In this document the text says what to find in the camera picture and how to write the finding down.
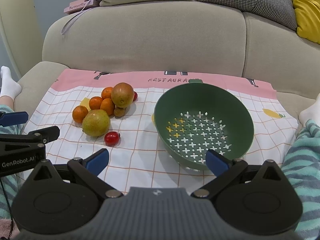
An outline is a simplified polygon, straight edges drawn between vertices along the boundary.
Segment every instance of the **yellow pillow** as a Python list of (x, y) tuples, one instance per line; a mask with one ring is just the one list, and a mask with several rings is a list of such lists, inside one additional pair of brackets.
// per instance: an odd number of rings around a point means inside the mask
[(320, 44), (320, 0), (292, 0), (297, 19), (297, 34)]

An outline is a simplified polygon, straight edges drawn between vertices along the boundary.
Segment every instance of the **pile of fruit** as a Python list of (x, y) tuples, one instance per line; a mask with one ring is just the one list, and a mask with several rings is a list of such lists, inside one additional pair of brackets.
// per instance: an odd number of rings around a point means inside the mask
[[(89, 100), (89, 108), (77, 106), (72, 111), (72, 118), (77, 123), (82, 123), (82, 130), (89, 136), (102, 136), (110, 127), (110, 116), (122, 117), (125, 110), (132, 102), (136, 101), (138, 94), (127, 83), (119, 83), (107, 87), (101, 92), (101, 97), (93, 97)], [(105, 143), (114, 146), (119, 142), (120, 134), (109, 132), (105, 135)]]

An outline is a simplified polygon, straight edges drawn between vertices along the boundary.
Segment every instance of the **teal and gray striped pajamas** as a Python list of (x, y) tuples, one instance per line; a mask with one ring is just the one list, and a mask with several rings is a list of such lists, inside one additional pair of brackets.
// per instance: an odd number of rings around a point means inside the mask
[(296, 232), (315, 240), (320, 235), (320, 127), (313, 120), (300, 131), (281, 169), (303, 205)]
[[(6, 105), (0, 105), (0, 111), (6, 112), (6, 113), (13, 113), (13, 110)], [(20, 134), (21, 129), (22, 129), (22, 124), (7, 126), (7, 127), (0, 126), (0, 134)], [(4, 186), (4, 190), (7, 193), (7, 197), (11, 205), (18, 191), (17, 177), (15, 174), (12, 174), (9, 176), (2, 177), (1, 179)], [(0, 186), (0, 218), (10, 219), (8, 205), (4, 198), (4, 193), (1, 186)]]

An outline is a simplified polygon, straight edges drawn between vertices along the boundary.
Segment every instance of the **pink box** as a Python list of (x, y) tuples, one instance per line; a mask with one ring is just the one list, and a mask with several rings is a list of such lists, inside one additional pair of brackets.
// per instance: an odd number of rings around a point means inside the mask
[(99, 6), (99, 3), (95, 0), (89, 0), (87, 2), (81, 2), (80, 4), (78, 5), (74, 5), (74, 6), (69, 6), (69, 7), (66, 7), (63, 12), (64, 13), (67, 13), (67, 14), (72, 14), (72, 13), (75, 13), (75, 12), (79, 12), (83, 9), (84, 5), (87, 3), (87, 5), (85, 6), (85, 10), (86, 9), (89, 9), (89, 8), (92, 8), (92, 7), (98, 7)]
[(73, 6), (75, 6), (75, 5), (78, 5), (78, 4), (81, 4), (81, 3), (85, 3), (85, 2), (87, 2), (88, 0), (77, 0), (77, 1), (74, 1), (74, 2), (71, 2), (70, 4), (69, 4), (69, 6), (70, 7), (73, 7)]

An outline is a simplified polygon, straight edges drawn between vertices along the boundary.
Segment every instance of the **green colander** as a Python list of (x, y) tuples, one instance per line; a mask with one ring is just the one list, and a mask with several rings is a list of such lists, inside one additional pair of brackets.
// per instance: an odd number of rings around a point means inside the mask
[(156, 104), (154, 121), (168, 153), (195, 170), (208, 170), (209, 149), (229, 160), (241, 158), (254, 136), (251, 116), (238, 98), (196, 79), (165, 92)]

